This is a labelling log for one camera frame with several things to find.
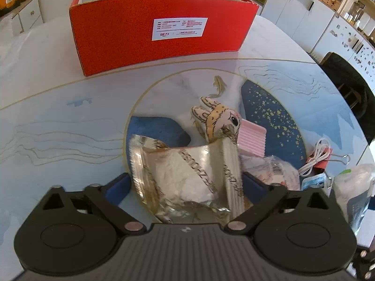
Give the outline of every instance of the table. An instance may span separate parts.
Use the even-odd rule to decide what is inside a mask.
[[[216,100],[267,128],[267,155],[298,168],[324,136],[354,166],[367,145],[320,67],[259,16],[239,52],[153,61],[88,78],[66,17],[15,39],[9,56],[22,66],[9,64],[0,73],[0,280],[21,271],[14,235],[50,186],[76,191],[127,171],[131,133],[170,146],[204,144],[190,109],[217,92],[217,75],[226,87]],[[327,171],[334,176],[344,169],[329,163]],[[120,207],[147,226],[153,220],[134,192]]]

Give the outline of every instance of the fish painting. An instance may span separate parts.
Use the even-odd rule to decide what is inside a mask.
[[[223,79],[219,75],[216,75],[214,77],[213,86],[215,86],[217,88],[217,94],[210,94],[209,95],[210,98],[218,98],[218,97],[220,97],[224,93],[224,91],[226,89],[226,84],[225,84],[225,82],[223,81]]]

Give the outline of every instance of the food packet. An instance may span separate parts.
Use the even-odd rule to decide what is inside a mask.
[[[296,168],[276,156],[257,157],[240,155],[242,172],[249,172],[263,183],[279,183],[289,190],[300,190],[300,178]]]
[[[168,148],[133,135],[129,150],[136,191],[162,222],[225,225],[243,213],[237,146],[230,138],[200,147]]]
[[[371,164],[355,166],[335,176],[332,189],[337,204],[357,235],[375,183],[375,167]]]

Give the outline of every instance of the clear plastic package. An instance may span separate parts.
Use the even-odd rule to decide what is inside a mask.
[[[256,157],[240,155],[242,172],[249,172],[263,183],[279,183],[289,190],[300,190],[296,168],[276,156]]]
[[[375,166],[363,164],[335,176],[332,189],[342,213],[355,234],[366,212],[375,183]]]

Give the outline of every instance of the white cabinet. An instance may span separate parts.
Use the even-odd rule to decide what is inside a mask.
[[[313,0],[292,35],[292,39],[306,52],[311,52],[333,15],[332,9],[318,0]]]
[[[28,31],[41,15],[38,0],[32,0],[18,14],[24,31]]]
[[[43,23],[38,0],[21,2],[19,7],[5,16],[9,15],[12,16],[13,36],[17,36]]]
[[[287,0],[267,0],[261,16],[276,24]]]
[[[335,15],[310,55],[321,63],[327,53],[334,52],[348,61],[362,40],[362,36],[346,20]]]
[[[375,89],[375,50],[365,39],[356,45],[348,62],[361,74],[370,89]]]
[[[320,0],[266,0],[261,16],[310,53],[334,11]]]
[[[288,0],[276,26],[292,37],[311,4],[312,0]]]

